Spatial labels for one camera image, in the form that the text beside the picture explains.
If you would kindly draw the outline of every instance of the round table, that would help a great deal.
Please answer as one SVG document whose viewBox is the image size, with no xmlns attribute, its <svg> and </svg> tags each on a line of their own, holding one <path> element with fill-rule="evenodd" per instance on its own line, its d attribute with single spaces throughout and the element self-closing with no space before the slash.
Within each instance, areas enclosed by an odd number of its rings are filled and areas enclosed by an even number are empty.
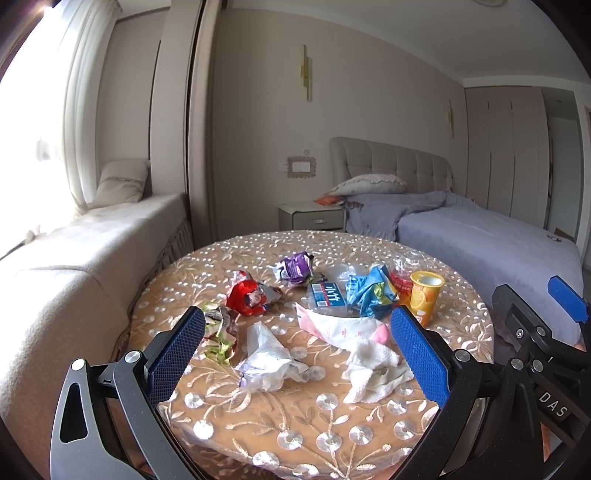
<svg viewBox="0 0 591 480">
<path fill-rule="evenodd" d="M 492 362 L 490 315 L 457 272 L 400 244 L 337 232 L 240 236 L 181 258 L 153 279 L 138 300 L 129 347 L 144 349 L 158 332 L 170 330 L 190 305 L 223 304 L 235 270 L 280 286 L 272 266 L 304 250 L 314 255 L 319 272 L 341 264 L 392 266 L 402 259 L 416 270 L 439 273 L 446 284 L 429 328 L 452 349 L 464 348 L 477 360 Z M 279 391 L 251 395 L 238 387 L 232 368 L 196 355 L 171 399 L 158 407 L 171 431 L 198 465 L 220 479 L 274 474 L 285 479 L 363 480 L 400 465 L 437 405 L 425 400 L 416 380 L 397 386 L 376 404 L 343 404 L 350 388 L 341 379 L 348 353 L 301 330 L 294 302 L 306 291 L 284 291 L 285 300 L 262 317 L 238 317 L 239 341 L 245 343 L 249 325 L 263 321 L 295 358 L 310 366 L 310 381 L 286 380 Z M 239 347 L 232 363 L 243 355 Z"/>
</svg>

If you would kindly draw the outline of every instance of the window seat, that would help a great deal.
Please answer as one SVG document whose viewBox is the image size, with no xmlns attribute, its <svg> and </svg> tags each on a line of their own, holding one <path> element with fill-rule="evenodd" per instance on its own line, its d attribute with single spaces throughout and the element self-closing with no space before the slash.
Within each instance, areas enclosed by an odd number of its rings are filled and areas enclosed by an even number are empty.
<svg viewBox="0 0 591 480">
<path fill-rule="evenodd" d="M 44 477 L 67 368 L 125 349 L 136 299 L 193 250 L 187 211 L 181 195 L 91 210 L 0 262 L 0 416 Z"/>
</svg>

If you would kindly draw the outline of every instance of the purple wrapper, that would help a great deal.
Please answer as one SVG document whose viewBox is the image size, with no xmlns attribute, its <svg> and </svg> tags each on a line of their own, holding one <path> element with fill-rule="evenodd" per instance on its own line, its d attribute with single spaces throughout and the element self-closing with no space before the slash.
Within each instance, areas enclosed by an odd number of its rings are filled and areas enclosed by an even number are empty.
<svg viewBox="0 0 591 480">
<path fill-rule="evenodd" d="M 302 285 L 312 276 L 313 256 L 308 252 L 286 257 L 275 265 L 275 277 L 278 281 L 287 281 L 291 285 Z"/>
</svg>

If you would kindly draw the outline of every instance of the yellow cup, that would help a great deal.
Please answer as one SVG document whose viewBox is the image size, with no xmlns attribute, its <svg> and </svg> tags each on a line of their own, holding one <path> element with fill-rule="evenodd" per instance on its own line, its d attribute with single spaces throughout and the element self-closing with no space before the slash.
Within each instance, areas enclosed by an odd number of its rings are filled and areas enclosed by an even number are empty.
<svg viewBox="0 0 591 480">
<path fill-rule="evenodd" d="M 413 281 L 410 311 L 418 322 L 426 327 L 431 320 L 431 314 L 445 278 L 433 272 L 417 271 L 411 273 L 410 279 Z"/>
</svg>

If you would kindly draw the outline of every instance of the wall sconce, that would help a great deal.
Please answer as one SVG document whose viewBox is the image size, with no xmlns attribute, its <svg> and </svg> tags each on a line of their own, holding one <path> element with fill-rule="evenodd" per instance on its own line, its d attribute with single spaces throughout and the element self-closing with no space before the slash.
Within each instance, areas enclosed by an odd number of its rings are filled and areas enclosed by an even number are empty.
<svg viewBox="0 0 591 480">
<path fill-rule="evenodd" d="M 305 45 L 301 46 L 301 66 L 300 66 L 300 77 L 302 80 L 302 85 L 306 89 L 306 101 L 312 101 L 312 94 L 311 94 L 311 60 L 308 56 L 308 47 Z"/>
<path fill-rule="evenodd" d="M 447 110 L 447 126 L 449 127 L 449 132 L 450 132 L 451 138 L 454 139 L 456 136 L 456 133 L 454 131 L 454 125 L 453 125 L 452 99 L 449 99 L 449 109 Z"/>
</svg>

